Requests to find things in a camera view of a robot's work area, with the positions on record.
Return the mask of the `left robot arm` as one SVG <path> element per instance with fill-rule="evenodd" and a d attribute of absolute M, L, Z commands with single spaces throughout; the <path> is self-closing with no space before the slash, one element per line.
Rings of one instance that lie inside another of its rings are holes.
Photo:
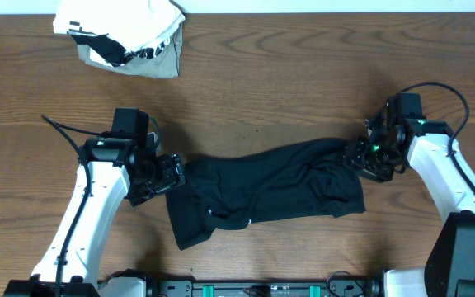
<path fill-rule="evenodd" d="M 159 285 L 143 272 L 116 272 L 104 283 L 99 268 L 122 200 L 141 205 L 185 183 L 181 157 L 161 154 L 154 120 L 136 108 L 115 110 L 111 129 L 75 146 L 73 195 L 53 241 L 31 276 L 10 280 L 6 296 L 157 296 Z"/>

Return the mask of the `black t-shirt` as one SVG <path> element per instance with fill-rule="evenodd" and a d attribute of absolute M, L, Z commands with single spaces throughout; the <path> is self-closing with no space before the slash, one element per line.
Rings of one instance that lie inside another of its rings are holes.
<path fill-rule="evenodd" d="M 315 139 L 241 158 L 188 162 L 185 184 L 166 195 L 176 245 L 191 248 L 216 229 L 363 213 L 360 179 L 341 163 L 345 146 L 344 139 Z"/>

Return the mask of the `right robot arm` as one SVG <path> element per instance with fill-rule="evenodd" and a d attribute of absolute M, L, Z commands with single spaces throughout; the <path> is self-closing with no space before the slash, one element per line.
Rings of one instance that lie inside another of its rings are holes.
<path fill-rule="evenodd" d="M 421 98 L 399 92 L 346 146 L 343 163 L 374 182 L 408 168 L 424 182 L 443 228 L 421 268 L 385 271 L 369 296 L 475 296 L 475 174 L 454 132 L 422 113 Z"/>

